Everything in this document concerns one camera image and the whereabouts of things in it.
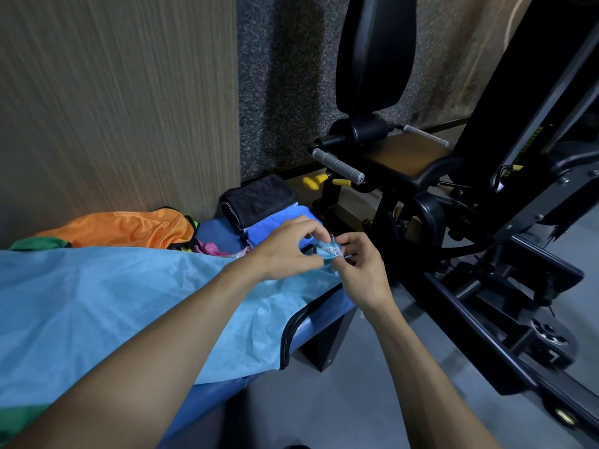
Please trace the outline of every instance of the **pink fabric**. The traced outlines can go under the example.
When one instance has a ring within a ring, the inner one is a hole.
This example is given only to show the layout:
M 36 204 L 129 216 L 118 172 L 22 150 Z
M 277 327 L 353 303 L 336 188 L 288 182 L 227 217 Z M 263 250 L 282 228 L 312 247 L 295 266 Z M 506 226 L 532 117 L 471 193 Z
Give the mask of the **pink fabric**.
M 198 246 L 193 246 L 193 251 L 196 252 L 197 254 L 206 254 L 206 255 L 212 255 L 214 257 L 230 257 L 231 254 L 229 254 L 229 252 L 221 252 L 219 250 L 218 247 L 216 247 L 216 244 L 214 242 L 207 242 L 207 243 L 203 243 L 200 240 L 198 240 L 199 242 L 199 247 Z

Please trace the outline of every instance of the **green fabric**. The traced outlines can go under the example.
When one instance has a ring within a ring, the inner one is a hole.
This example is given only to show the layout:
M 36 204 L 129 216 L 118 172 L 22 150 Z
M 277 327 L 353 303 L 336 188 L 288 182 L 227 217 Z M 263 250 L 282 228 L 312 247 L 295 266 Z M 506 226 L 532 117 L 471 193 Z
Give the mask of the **green fabric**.
M 49 405 L 0 408 L 0 446 L 25 429 Z
M 33 238 L 19 239 L 8 250 L 50 250 L 68 247 L 69 244 L 69 241 L 54 236 L 34 236 Z

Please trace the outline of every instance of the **wall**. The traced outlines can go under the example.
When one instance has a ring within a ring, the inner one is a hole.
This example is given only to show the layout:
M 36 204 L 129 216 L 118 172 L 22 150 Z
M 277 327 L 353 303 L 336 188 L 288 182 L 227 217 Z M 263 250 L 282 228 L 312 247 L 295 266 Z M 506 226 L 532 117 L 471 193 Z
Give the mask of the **wall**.
M 1 0 L 0 244 L 237 186 L 235 0 Z
M 348 1 L 237 0 L 242 180 L 309 162 L 307 146 L 342 117 L 335 66 Z M 418 0 L 412 77 L 384 116 L 417 126 L 468 116 L 529 2 Z

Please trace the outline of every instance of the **exercise machine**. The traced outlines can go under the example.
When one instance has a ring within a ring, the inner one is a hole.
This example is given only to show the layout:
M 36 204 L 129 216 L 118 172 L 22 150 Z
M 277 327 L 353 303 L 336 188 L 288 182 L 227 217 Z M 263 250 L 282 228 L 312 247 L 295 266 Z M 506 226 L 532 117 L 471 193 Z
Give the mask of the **exercise machine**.
M 350 0 L 336 75 L 347 117 L 309 148 L 327 169 L 306 179 L 322 186 L 315 215 L 366 231 L 499 394 L 527 393 L 591 446 L 599 397 L 565 372 L 576 337 L 550 312 L 584 273 L 522 234 L 545 224 L 556 239 L 599 199 L 598 42 L 599 0 L 532 0 L 452 150 L 375 113 L 407 85 L 416 0 Z M 339 205 L 342 185 L 380 189 L 372 221 Z

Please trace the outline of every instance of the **bench leg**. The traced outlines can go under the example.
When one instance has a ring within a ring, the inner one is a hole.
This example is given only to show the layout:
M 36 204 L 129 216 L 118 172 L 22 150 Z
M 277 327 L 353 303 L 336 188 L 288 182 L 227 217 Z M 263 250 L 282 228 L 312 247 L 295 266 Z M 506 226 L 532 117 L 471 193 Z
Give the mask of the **bench leg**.
M 357 309 L 353 308 L 332 322 L 300 348 L 304 356 L 321 372 L 333 363 Z

